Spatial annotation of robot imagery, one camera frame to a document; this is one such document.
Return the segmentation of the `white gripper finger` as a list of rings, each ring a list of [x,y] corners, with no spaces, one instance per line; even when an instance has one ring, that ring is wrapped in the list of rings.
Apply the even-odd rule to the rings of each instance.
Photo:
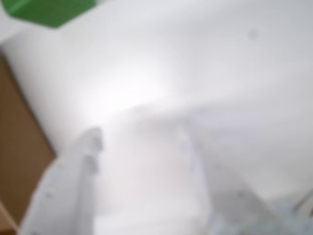
[[[103,149],[102,129],[93,127],[52,161],[31,196],[19,234],[94,233],[94,177]]]
[[[281,235],[280,217],[227,164],[210,141],[178,130],[198,196],[201,221],[211,235]]]

